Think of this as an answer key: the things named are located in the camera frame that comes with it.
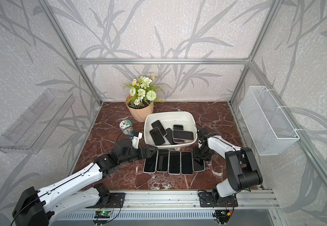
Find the large phone grey case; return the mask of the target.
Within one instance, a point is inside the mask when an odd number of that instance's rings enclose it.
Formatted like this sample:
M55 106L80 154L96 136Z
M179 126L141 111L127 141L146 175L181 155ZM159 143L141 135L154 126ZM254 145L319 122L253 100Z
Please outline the large phone grey case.
M193 171L194 172L202 172L205 171L205 161L200 158L193 159Z

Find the phone with pink case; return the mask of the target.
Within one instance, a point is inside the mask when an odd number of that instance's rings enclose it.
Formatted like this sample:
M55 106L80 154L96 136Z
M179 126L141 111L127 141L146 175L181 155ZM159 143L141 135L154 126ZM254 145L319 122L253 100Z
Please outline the phone with pink case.
M155 152L150 158L145 160L143 172L147 174L153 174L156 172L157 166L157 152Z

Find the phone with light blue case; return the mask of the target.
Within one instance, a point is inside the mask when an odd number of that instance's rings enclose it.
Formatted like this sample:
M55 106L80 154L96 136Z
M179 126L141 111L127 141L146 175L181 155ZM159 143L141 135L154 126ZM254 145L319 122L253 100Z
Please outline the phone with light blue case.
M168 172L169 150L159 149L157 156L156 172Z

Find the phone with cream case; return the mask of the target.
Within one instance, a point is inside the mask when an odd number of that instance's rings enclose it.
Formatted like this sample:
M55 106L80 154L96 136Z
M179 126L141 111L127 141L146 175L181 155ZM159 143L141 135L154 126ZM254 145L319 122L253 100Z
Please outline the phone with cream case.
M180 174L180 151L169 151L169 169L168 172L170 175L179 175Z

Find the small phone pink case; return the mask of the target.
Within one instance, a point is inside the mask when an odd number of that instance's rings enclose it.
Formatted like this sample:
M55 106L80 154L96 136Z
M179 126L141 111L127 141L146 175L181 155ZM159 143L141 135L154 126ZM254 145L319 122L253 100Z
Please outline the small phone pink case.
M183 131L183 125L175 124L173 125L174 131Z

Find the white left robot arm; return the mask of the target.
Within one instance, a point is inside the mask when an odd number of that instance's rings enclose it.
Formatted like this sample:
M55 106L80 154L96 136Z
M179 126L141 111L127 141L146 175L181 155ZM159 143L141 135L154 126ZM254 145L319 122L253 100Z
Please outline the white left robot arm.
M148 159L157 153L157 147L146 145L142 148L139 142L138 137L121 139L112 152L98 157L77 173L40 189L26 189L12 213L11 225L50 226L70 213L101 204L105 196L103 184L86 192L80 190L118 171L122 164Z

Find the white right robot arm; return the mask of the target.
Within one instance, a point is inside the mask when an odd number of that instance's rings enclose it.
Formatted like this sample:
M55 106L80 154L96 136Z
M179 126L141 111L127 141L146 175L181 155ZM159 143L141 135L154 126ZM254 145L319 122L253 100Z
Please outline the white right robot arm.
M231 144L216 133L200 133L194 156L210 161L213 153L225 159L227 172L227 178L213 189L217 200L262 184L263 177L251 148Z

